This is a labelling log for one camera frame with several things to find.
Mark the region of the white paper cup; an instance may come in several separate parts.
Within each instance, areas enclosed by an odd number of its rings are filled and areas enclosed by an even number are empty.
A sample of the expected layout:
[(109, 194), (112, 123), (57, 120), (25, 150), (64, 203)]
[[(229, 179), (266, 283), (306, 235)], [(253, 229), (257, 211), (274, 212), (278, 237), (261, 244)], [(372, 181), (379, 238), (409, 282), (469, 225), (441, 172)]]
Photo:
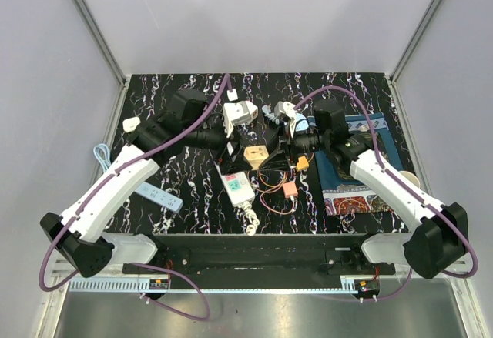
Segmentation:
[(400, 171), (400, 174), (407, 180), (409, 181), (410, 183), (412, 183), (414, 186), (416, 186), (418, 189), (421, 188), (421, 182), (420, 180), (418, 179), (418, 177), (412, 173), (412, 172), (408, 172), (408, 171)]

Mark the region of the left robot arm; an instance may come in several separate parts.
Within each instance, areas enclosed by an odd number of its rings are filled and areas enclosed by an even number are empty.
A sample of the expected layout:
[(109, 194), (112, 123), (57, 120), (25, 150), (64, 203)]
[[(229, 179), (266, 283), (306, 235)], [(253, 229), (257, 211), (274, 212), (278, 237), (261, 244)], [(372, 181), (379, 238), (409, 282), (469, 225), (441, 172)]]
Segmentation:
[(240, 148), (237, 126), (253, 122), (258, 108), (251, 101), (227, 102), (222, 121), (205, 127), (219, 100), (218, 95), (209, 101), (198, 90), (182, 89), (147, 120), (125, 120), (129, 141), (109, 168), (62, 214), (42, 217), (40, 225), (52, 242), (49, 251), (58, 250), (85, 278), (126, 263), (139, 263), (149, 273), (160, 272), (166, 254), (156, 240), (143, 234), (108, 234), (105, 227), (148, 178), (186, 147), (217, 153), (216, 167), (223, 178), (251, 169)]

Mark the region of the aluminium frame post left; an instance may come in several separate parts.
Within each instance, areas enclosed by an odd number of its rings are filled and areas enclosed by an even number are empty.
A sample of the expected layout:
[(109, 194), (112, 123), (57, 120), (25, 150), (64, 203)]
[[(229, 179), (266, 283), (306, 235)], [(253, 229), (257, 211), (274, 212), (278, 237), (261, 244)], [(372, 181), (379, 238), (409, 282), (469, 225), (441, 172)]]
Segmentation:
[(96, 44), (99, 53), (104, 59), (106, 65), (109, 68), (113, 78), (116, 80), (117, 84), (122, 87), (125, 85), (126, 76), (123, 73), (121, 67), (116, 61), (116, 57), (113, 55), (101, 29), (99, 28), (97, 21), (92, 14), (91, 9), (86, 0), (72, 0), (74, 6), (76, 7), (82, 21), (84, 22), (92, 40)]

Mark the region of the yellow USB charger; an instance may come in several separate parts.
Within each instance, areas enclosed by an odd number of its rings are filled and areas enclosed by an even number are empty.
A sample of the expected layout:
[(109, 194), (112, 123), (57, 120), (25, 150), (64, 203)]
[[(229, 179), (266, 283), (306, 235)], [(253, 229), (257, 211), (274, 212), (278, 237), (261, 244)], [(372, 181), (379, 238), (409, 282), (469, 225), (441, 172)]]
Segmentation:
[(297, 159), (296, 170), (298, 172), (306, 170), (309, 168), (309, 165), (310, 165), (310, 163), (309, 163), (309, 160), (307, 159), (307, 157), (306, 156), (300, 156)]

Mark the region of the white multicolour power strip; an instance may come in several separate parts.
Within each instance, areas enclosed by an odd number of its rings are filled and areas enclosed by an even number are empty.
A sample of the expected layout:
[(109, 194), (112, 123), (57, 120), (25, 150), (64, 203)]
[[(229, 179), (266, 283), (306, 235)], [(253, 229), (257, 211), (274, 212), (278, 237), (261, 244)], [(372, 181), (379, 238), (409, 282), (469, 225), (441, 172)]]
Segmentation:
[(254, 200), (255, 192), (245, 172), (223, 175), (219, 166), (216, 166), (216, 170), (233, 207), (240, 207), (244, 202)]

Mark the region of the light blue power strip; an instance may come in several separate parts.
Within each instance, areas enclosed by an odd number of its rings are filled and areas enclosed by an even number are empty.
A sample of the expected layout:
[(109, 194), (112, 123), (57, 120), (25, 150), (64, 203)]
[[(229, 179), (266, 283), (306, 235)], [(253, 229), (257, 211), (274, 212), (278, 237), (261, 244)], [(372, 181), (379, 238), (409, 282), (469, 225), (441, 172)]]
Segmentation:
[(183, 201), (179, 197), (147, 182), (140, 184), (135, 193), (173, 213), (178, 213), (183, 207)]

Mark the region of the blue patterned placemat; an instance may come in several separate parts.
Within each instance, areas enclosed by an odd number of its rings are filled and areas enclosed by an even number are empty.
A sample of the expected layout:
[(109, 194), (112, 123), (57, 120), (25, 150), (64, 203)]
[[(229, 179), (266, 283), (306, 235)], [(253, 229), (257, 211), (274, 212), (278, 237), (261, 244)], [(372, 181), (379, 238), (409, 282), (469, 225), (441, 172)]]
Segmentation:
[[(384, 115), (374, 113), (370, 118), (378, 134), (380, 153), (395, 169), (402, 170), (401, 159)], [(336, 169), (324, 152), (315, 152), (314, 157), (324, 203), (331, 215), (387, 212), (390, 209), (374, 191)]]

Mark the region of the aluminium frame post right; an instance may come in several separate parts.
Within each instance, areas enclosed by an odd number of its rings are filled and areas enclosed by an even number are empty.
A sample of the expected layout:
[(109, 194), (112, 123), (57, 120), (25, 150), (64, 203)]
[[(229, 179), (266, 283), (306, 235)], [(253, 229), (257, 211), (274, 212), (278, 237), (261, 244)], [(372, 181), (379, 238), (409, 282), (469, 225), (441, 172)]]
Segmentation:
[(430, 0), (424, 14), (422, 15), (416, 29), (414, 30), (409, 42), (407, 43), (403, 54), (399, 58), (393, 71), (389, 74), (389, 79), (391, 82), (396, 82), (402, 73), (404, 72), (407, 64), (411, 60), (414, 52), (417, 50), (421, 43), (426, 31), (431, 26), (436, 14), (438, 13), (440, 7), (444, 3), (444, 0)]

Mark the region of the white wall charger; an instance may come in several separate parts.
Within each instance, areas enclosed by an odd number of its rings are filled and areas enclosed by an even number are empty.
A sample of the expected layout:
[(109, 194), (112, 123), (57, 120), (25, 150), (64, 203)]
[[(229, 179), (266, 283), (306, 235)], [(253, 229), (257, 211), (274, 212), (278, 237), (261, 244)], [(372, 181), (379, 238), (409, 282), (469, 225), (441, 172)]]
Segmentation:
[(124, 133), (131, 133), (136, 130), (136, 127), (141, 123), (141, 120), (138, 116), (134, 116), (132, 118), (128, 118), (122, 121), (122, 129)]

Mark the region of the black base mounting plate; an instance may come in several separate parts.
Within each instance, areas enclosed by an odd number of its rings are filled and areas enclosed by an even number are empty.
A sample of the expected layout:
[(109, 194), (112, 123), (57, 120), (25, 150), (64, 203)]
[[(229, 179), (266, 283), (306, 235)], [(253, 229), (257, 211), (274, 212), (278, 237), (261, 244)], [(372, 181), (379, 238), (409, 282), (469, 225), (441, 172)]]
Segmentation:
[(181, 273), (204, 269), (310, 269), (330, 275), (395, 274), (389, 263), (371, 263), (360, 251), (368, 235), (167, 235), (154, 236), (150, 265)]

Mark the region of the beige travel adapter cube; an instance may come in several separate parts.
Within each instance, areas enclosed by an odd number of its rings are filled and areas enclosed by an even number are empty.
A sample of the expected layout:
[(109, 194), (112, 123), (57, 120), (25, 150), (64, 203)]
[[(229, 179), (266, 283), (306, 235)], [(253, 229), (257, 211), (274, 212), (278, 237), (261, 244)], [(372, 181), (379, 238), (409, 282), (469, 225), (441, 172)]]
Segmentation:
[(260, 165), (268, 158), (269, 153), (265, 145), (247, 146), (244, 149), (243, 156), (252, 170), (258, 170)]

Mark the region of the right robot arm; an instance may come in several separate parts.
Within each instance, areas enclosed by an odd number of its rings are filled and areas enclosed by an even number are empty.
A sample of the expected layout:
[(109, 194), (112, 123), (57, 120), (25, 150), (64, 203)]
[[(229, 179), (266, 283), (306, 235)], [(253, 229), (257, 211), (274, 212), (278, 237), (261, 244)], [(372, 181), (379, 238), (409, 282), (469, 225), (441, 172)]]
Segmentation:
[(407, 265), (419, 276), (432, 279), (465, 254), (473, 253), (465, 209), (456, 202), (446, 206), (402, 176), (380, 154), (371, 123), (367, 134), (350, 131), (342, 106), (333, 99), (315, 103), (314, 132), (296, 132), (297, 107), (290, 102), (279, 102), (275, 114), (287, 124), (288, 146), (293, 152), (323, 151), (333, 166), (368, 187), (406, 225), (405, 234), (367, 238), (349, 256), (354, 271), (364, 274), (377, 263), (393, 263)]

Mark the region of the pink USB charger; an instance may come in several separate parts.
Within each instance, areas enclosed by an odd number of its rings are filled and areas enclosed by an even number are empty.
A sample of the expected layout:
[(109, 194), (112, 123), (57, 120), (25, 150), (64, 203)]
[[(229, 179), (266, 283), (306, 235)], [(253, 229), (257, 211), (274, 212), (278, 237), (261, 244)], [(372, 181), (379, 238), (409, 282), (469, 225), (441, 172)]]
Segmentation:
[(282, 185), (282, 190), (285, 198), (295, 198), (298, 195), (297, 185), (295, 182), (285, 182)]

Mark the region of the aluminium frame post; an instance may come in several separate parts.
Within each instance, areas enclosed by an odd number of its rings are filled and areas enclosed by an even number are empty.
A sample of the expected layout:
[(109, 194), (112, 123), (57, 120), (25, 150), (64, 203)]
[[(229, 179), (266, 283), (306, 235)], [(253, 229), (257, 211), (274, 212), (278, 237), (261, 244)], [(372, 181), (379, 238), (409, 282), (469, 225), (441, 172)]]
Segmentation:
[(399, 58), (393, 71), (389, 74), (389, 79), (391, 82), (396, 82), (402, 73), (404, 72), (407, 64), (411, 60), (414, 52), (417, 50), (421, 43), (426, 31), (431, 26), (436, 14), (438, 13), (440, 7), (444, 3), (444, 0), (430, 0), (424, 14), (422, 15), (416, 29), (414, 30), (409, 42), (407, 43), (403, 54)]
[(76, 7), (82, 21), (84, 22), (92, 40), (96, 44), (99, 53), (104, 59), (106, 65), (109, 68), (113, 78), (116, 80), (117, 84), (122, 87), (125, 85), (126, 76), (123, 73), (121, 67), (116, 61), (116, 57), (113, 55), (101, 29), (99, 28), (97, 21), (92, 14), (91, 9), (86, 0), (72, 0), (74, 6)]

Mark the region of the round light blue socket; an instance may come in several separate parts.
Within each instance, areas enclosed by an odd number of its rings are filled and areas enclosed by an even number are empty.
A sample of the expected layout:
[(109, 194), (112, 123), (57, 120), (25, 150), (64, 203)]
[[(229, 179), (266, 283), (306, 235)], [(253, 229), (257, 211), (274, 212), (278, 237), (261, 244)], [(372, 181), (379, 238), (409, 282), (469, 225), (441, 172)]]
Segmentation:
[(295, 130), (294, 132), (296, 134), (304, 134), (308, 129), (310, 128), (309, 122), (307, 121), (306, 118), (299, 118), (297, 119), (295, 123)]

